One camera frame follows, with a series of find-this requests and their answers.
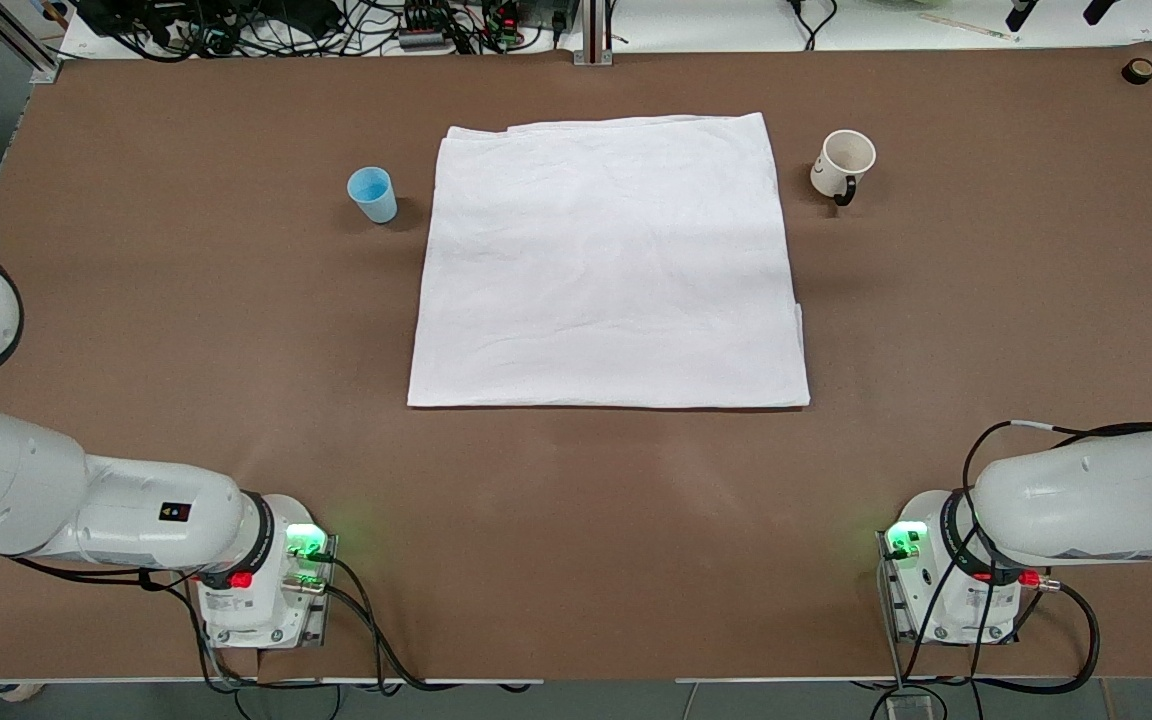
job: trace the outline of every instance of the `blue cup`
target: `blue cup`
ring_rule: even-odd
[[[349,176],[346,187],[349,199],[357,202],[371,222],[387,223],[397,214],[397,200],[394,199],[394,183],[389,182],[389,173],[381,168],[362,168]]]

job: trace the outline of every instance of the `brown table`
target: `brown table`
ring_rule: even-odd
[[[420,675],[890,674],[874,530],[955,486],[993,420],[1152,419],[1152,82],[1117,76],[1143,53],[71,63],[0,181],[26,300],[0,410],[301,498]],[[809,409],[407,409],[448,126],[750,111],[782,169]],[[879,154],[842,211],[806,179],[839,127]],[[396,182],[391,227],[344,194],[364,164]],[[982,460],[1052,441],[1011,430]],[[1152,564],[1060,577],[1100,612],[1100,673],[1152,675]],[[1082,634],[1053,598],[983,669],[1073,673]],[[262,675],[359,679],[369,651],[335,612],[327,647]],[[0,679],[43,670],[197,664],[170,598],[0,560]]]

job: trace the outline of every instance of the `metal frame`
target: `metal frame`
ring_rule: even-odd
[[[50,83],[56,82],[60,61],[55,53],[52,53],[50,47],[26,31],[20,24],[20,20],[15,18],[15,15],[9,13],[2,3],[0,3],[0,41],[3,41],[3,46],[12,50],[20,60],[33,68],[29,82],[36,83],[36,85],[37,83],[50,85]]]
[[[612,66],[612,16],[609,0],[584,0],[579,9],[581,50],[573,53],[573,62],[585,67]]]

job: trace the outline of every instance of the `white cloth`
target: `white cloth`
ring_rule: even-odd
[[[809,401],[760,114],[452,128],[410,406]]]

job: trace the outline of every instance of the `white mug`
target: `white mug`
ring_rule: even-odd
[[[856,183],[874,167],[878,151],[869,137],[854,129],[836,129],[824,138],[820,156],[812,167],[812,187],[820,195],[833,197],[838,205],[850,204]]]

